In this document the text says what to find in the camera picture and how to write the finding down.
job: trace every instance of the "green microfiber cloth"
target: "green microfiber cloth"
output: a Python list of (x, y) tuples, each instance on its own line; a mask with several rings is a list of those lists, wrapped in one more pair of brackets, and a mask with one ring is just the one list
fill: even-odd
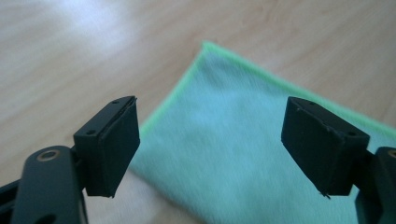
[(141, 128), (132, 169), (207, 223), (357, 223), (354, 200), (321, 196), (280, 141), (289, 96), (314, 101), (396, 147), (390, 127), (204, 43)]

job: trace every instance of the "black plastic part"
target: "black plastic part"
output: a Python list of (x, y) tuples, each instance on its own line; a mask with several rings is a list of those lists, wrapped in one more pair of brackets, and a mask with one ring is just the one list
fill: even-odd
[(74, 134), (74, 141), (85, 163), (87, 194), (114, 197), (140, 144), (136, 98), (123, 97), (106, 105)]
[(351, 168), (364, 157), (370, 136), (313, 102), (289, 97), (282, 143), (325, 195), (348, 195)]
[(378, 223), (396, 223), (396, 148), (378, 149), (373, 162), (373, 172), (383, 208)]
[(11, 221), (19, 182), (16, 180), (0, 188), (0, 223)]
[(361, 191), (355, 200), (359, 224), (376, 224), (382, 215), (382, 206), (369, 200)]
[(361, 190), (360, 194), (364, 200), (370, 201), (373, 206), (381, 207), (372, 169), (374, 160), (375, 156), (371, 152), (364, 151), (362, 157), (357, 157), (353, 163), (349, 176), (353, 184)]
[(13, 224), (87, 223), (85, 204), (68, 147), (47, 147), (25, 162)]

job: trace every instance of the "wood grain surface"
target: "wood grain surface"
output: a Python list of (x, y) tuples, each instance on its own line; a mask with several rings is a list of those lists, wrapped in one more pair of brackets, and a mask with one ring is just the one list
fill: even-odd
[[(396, 1), (1, 1), (0, 186), (109, 101), (142, 124), (216, 42), (297, 85), (396, 127)], [(91, 223), (200, 223), (128, 171)]]

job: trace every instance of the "screw hole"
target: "screw hole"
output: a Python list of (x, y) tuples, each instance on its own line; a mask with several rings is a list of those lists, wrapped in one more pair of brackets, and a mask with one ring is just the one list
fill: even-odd
[(96, 133), (95, 130), (89, 130), (89, 131), (87, 131), (87, 135), (91, 135), (91, 134), (94, 134), (94, 133)]
[(390, 150), (390, 151), (388, 151), (388, 154), (389, 154), (391, 157), (393, 157), (393, 158), (396, 159), (396, 150)]
[(41, 217), (39, 220), (35, 222), (35, 224), (52, 224), (56, 220), (56, 216), (53, 214), (49, 214)]
[(38, 161), (52, 161), (53, 159), (57, 158), (61, 152), (59, 150), (53, 149), (42, 152), (40, 155), (37, 156)]

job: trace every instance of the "microfiber cloth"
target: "microfiber cloth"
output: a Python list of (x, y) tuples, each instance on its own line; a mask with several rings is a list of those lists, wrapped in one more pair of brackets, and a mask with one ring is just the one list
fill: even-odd
[(353, 189), (327, 199), (280, 136), (289, 96), (314, 101), (396, 147), (396, 132), (205, 42), (141, 128), (131, 168), (206, 223), (357, 223)]

